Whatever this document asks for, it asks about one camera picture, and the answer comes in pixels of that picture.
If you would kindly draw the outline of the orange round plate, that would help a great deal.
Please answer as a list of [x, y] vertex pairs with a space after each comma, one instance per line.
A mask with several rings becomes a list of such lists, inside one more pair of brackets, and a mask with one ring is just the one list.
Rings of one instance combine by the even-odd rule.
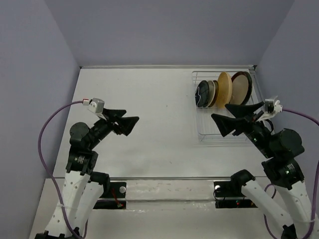
[[216, 105], [218, 108], [224, 108], [230, 102], [232, 96], [232, 80], [227, 72], [221, 72], [218, 80], [218, 96]]

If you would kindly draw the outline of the red rim white plate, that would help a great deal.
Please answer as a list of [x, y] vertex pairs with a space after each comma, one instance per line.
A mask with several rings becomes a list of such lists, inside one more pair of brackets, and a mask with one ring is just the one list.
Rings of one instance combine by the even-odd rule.
[[230, 104], [246, 105], [252, 94], [252, 78], [246, 71], [239, 71], [232, 77], [232, 96]]

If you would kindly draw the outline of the cream plate black mark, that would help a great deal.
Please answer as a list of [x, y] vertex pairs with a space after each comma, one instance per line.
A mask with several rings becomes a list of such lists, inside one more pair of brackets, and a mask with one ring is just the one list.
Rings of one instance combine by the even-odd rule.
[[208, 93], [208, 107], [213, 107], [217, 101], [219, 85], [216, 80], [208, 81], [209, 93]]

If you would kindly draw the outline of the black round plate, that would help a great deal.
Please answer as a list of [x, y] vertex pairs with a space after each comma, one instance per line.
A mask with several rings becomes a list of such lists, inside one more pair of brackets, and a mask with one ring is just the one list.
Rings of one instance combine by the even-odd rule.
[[206, 80], [201, 81], [195, 91], [195, 103], [198, 108], [208, 105], [209, 84]]

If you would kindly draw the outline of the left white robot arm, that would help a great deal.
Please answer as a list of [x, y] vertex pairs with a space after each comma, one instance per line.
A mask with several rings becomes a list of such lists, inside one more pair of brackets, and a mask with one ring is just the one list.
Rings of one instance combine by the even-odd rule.
[[98, 153], [94, 148], [111, 132], [128, 136], [139, 117], [126, 117], [125, 110], [94, 111], [99, 118], [92, 127], [77, 122], [70, 128], [70, 149], [64, 183], [53, 178], [58, 203], [44, 232], [37, 239], [83, 239], [87, 223], [98, 199], [110, 192], [110, 176], [94, 171]]

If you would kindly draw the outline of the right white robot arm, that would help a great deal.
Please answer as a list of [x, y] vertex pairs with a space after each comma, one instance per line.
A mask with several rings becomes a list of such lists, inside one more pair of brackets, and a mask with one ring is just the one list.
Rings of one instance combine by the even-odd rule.
[[211, 117], [220, 134], [241, 134], [254, 144], [266, 161], [262, 167], [267, 178], [279, 193], [286, 208], [281, 208], [267, 194], [248, 170], [240, 170], [231, 175], [226, 184], [215, 189], [216, 192], [244, 196], [263, 213], [265, 222], [271, 221], [283, 239], [317, 239], [319, 237], [319, 218], [316, 214], [319, 176], [315, 176], [313, 197], [310, 199], [304, 174], [295, 158], [305, 149], [302, 138], [292, 129], [285, 128], [272, 133], [265, 125], [278, 113], [284, 111], [279, 100], [269, 99], [254, 105], [226, 104], [231, 118], [219, 114]]

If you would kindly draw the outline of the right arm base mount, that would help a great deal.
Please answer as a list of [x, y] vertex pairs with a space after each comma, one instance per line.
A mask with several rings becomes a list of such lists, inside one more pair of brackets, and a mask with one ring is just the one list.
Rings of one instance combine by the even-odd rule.
[[230, 188], [230, 181], [214, 181], [215, 207], [217, 209], [247, 209], [257, 206], [242, 193]]

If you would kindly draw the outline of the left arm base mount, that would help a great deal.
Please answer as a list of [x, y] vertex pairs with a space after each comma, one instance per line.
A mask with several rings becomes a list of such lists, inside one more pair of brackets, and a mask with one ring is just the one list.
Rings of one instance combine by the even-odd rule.
[[111, 182], [110, 189], [103, 193], [98, 199], [93, 209], [95, 210], [124, 210], [126, 209], [126, 190], [127, 183]]

